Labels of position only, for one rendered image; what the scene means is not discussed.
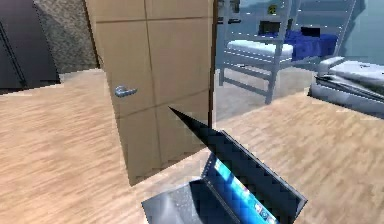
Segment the blue cloth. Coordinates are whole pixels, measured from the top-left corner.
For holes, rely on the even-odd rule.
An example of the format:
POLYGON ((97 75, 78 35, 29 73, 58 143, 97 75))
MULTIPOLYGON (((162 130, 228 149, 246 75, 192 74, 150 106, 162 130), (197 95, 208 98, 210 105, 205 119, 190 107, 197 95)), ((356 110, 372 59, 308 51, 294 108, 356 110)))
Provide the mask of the blue cloth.
POLYGON ((319 37, 306 36, 301 31, 287 31, 282 53, 293 61, 307 57, 324 57, 334 53, 338 37, 321 34, 319 37))

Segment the white wooden chair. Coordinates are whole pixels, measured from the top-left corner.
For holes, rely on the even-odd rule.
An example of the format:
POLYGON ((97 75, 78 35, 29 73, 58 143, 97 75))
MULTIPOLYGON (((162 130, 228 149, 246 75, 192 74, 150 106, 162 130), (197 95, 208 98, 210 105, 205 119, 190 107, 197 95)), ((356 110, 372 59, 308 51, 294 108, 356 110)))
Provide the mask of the white wooden chair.
POLYGON ((219 83, 230 83, 272 101, 277 73, 338 54, 357 0, 267 0, 242 8, 241 0, 220 0, 223 24, 219 83), (282 53, 287 31, 338 37, 334 53, 293 61, 282 53))

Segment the light wooden room door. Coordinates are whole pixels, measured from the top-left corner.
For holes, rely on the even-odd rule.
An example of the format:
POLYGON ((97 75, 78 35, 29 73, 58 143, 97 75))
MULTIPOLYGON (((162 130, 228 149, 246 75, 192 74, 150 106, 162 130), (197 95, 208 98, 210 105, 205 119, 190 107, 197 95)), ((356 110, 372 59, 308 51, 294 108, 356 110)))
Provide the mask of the light wooden room door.
POLYGON ((135 185, 204 147, 175 112, 212 122, 218 0, 84 1, 135 185))

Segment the white bed with pillow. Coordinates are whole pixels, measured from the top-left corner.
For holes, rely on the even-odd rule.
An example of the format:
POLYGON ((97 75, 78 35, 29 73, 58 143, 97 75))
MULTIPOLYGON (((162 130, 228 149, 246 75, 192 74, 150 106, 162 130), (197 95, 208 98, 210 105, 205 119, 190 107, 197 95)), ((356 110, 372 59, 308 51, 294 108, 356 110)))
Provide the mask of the white bed with pillow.
POLYGON ((308 95, 384 120, 384 65, 341 56, 323 60, 308 95))

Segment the dark cabinet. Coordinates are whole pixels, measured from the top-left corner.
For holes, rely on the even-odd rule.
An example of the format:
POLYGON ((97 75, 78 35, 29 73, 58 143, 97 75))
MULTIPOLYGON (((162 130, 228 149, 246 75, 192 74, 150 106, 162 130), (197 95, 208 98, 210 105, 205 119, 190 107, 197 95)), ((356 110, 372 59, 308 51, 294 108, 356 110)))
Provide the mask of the dark cabinet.
POLYGON ((0 95, 59 83, 33 0, 0 0, 0 95))

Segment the gray laptop with blue screen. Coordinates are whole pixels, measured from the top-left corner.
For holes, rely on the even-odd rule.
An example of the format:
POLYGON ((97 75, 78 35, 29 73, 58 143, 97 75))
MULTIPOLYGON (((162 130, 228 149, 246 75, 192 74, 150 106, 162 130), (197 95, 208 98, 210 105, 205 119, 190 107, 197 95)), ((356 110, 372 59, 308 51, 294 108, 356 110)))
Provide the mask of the gray laptop with blue screen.
POLYGON ((307 199, 225 131, 176 111, 211 151, 200 177, 142 202, 148 224, 293 224, 307 199))

